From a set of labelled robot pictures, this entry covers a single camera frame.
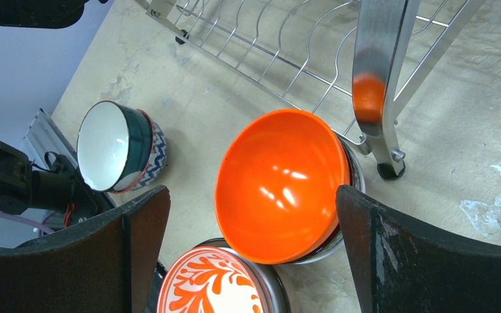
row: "orange leaf pattern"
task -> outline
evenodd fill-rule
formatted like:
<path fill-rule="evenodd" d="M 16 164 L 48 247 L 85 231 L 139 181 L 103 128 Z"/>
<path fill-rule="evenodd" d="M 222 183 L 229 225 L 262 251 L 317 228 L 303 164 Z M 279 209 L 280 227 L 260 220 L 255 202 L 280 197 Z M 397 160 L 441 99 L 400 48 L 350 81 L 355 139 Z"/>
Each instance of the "orange leaf pattern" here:
<path fill-rule="evenodd" d="M 223 250 L 202 248 L 171 273 L 171 286 L 161 295 L 167 296 L 164 313 L 263 313 L 257 287 L 239 261 Z"/>

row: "metal frame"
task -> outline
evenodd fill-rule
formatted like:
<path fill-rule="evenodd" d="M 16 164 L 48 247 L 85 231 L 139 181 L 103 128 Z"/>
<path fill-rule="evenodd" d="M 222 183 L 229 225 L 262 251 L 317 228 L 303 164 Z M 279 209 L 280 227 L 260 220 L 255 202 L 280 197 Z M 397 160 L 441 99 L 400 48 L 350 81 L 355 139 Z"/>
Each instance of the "metal frame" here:
<path fill-rule="evenodd" d="M 453 12 L 453 17 L 449 22 L 444 23 L 440 22 L 438 17 L 448 6 L 449 0 L 440 0 L 441 4 L 435 7 L 428 18 L 418 16 L 420 0 L 348 0 L 348 2 L 333 3 L 332 5 L 326 4 L 327 1 L 324 1 L 323 5 L 329 7 L 326 7 L 325 13 L 315 21 L 309 34 L 307 36 L 303 35 L 303 39 L 306 41 L 307 57 L 304 62 L 297 62 L 282 52 L 282 34 L 286 31 L 286 24 L 288 20 L 296 18 L 295 16 L 299 13 L 301 15 L 298 18 L 303 18 L 303 16 L 306 18 L 309 16 L 305 12 L 306 10 L 317 8 L 322 3 L 312 5 L 311 0 L 296 0 L 294 7 L 287 10 L 279 29 L 275 30 L 278 32 L 277 42 L 265 45 L 259 40 L 261 19 L 265 16 L 265 12 L 273 10 L 272 8 L 281 2 L 286 4 L 287 1 L 240 0 L 237 9 L 232 9 L 232 12 L 225 12 L 223 9 L 226 4 L 231 5 L 228 3 L 229 1 L 226 2 L 225 0 L 179 0 L 178 2 L 183 2 L 182 5 L 178 5 L 175 0 L 152 0 L 151 3 L 145 0 L 135 1 L 146 10 L 147 15 L 173 31 L 178 43 L 189 42 L 193 46 L 203 49 L 203 51 L 226 63 L 258 86 L 301 110 L 303 110 L 302 105 L 294 103 L 293 100 L 287 97 L 288 93 L 295 89 L 295 82 L 300 77 L 306 76 L 327 86 L 327 89 L 318 92 L 318 100 L 314 103 L 313 109 L 310 110 L 312 113 L 316 113 L 320 106 L 325 103 L 328 94 L 336 93 L 353 98 L 352 102 L 354 103 L 356 116 L 357 109 L 361 105 L 356 103 L 357 97 L 353 97 L 353 92 L 359 90 L 357 89 L 356 78 L 364 72 L 373 74 L 384 86 L 384 94 L 381 99 L 378 99 L 375 104 L 370 104 L 380 111 L 376 120 L 368 121 L 367 119 L 364 120 L 364 118 L 354 118 L 344 128 L 339 129 L 334 125 L 331 125 L 331 127 L 333 127 L 338 137 L 352 149 L 363 155 L 373 152 L 378 163 L 378 171 L 384 179 L 397 179 L 402 176 L 405 169 L 404 157 L 406 154 L 399 147 L 395 130 L 396 118 L 461 29 L 484 3 L 484 0 L 457 0 L 461 1 L 461 5 L 458 6 L 455 13 Z M 314 30 L 317 33 L 318 25 L 326 23 L 326 16 L 347 9 L 349 5 L 358 2 L 360 2 L 360 10 L 357 26 L 346 34 L 341 34 L 340 44 L 334 53 L 335 77 L 328 78 L 324 73 L 319 73 L 309 66 L 311 62 L 311 39 L 313 35 L 316 35 Z M 249 12 L 248 9 L 243 9 L 243 6 L 247 3 L 261 5 L 255 5 L 256 12 Z M 208 16 L 208 12 L 214 12 L 212 17 Z M 240 32 L 240 23 L 243 23 L 242 20 L 248 16 L 256 16 L 256 21 L 253 22 L 256 28 L 254 36 L 244 35 Z M 226 22 L 228 18 L 231 18 L 231 20 L 235 18 L 235 24 L 229 25 Z M 181 24 L 184 24 L 187 30 L 180 29 Z M 442 31 L 412 71 L 412 74 L 405 80 L 404 85 L 398 89 L 397 84 L 399 78 L 401 78 L 401 68 L 408 43 L 413 35 L 424 32 L 429 26 L 441 27 Z M 218 47 L 214 50 L 209 46 L 211 34 L 213 33 L 223 33 L 224 36 L 227 36 L 225 42 L 220 44 L 219 50 Z M 343 88 L 338 82 L 342 77 L 339 70 L 339 58 L 342 57 L 341 50 L 351 35 L 356 36 L 351 84 L 353 92 Z M 224 59 L 224 56 L 230 53 L 228 45 L 233 42 L 247 45 L 247 49 L 238 60 L 229 62 Z M 269 46 L 277 46 L 277 49 L 269 48 Z M 263 71 L 261 70 L 262 73 L 255 76 L 241 69 L 242 64 L 248 65 L 247 62 L 250 62 L 247 59 L 251 50 L 256 50 L 265 57 L 270 58 L 269 62 L 266 62 L 268 63 L 266 68 Z M 290 83 L 280 91 L 272 90 L 264 79 L 267 74 L 271 74 L 272 65 L 276 61 L 280 61 L 287 68 L 297 71 L 292 79 L 289 79 Z M 348 133 L 355 125 L 358 125 L 361 134 L 359 138 L 353 140 Z"/>

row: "gray surface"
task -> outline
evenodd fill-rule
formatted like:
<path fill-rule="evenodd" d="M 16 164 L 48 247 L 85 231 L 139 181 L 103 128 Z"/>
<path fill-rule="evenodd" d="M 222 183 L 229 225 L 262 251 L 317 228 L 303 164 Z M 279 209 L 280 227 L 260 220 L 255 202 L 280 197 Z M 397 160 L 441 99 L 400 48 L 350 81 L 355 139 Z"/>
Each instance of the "gray surface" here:
<path fill-rule="evenodd" d="M 411 45 L 412 59 L 427 49 L 421 40 Z M 277 71 L 272 82 L 285 74 Z M 292 98 L 305 101 L 313 88 L 303 81 Z M 178 46 L 133 0 L 114 3 L 55 110 L 71 143 L 100 100 L 146 110 L 167 137 L 170 163 L 154 183 L 168 186 L 172 197 L 160 252 L 165 265 L 220 236 L 213 191 L 225 150 L 253 119 L 286 105 L 201 51 Z M 329 103 L 319 114 L 335 128 L 352 119 L 348 101 Z M 360 156 L 368 194 L 445 230 L 501 245 L 501 1 L 487 0 L 458 36 L 402 111 L 397 133 L 406 174 L 384 182 L 373 157 Z M 137 194 L 115 198 L 121 203 Z M 344 250 L 285 269 L 303 312 L 359 311 Z"/>

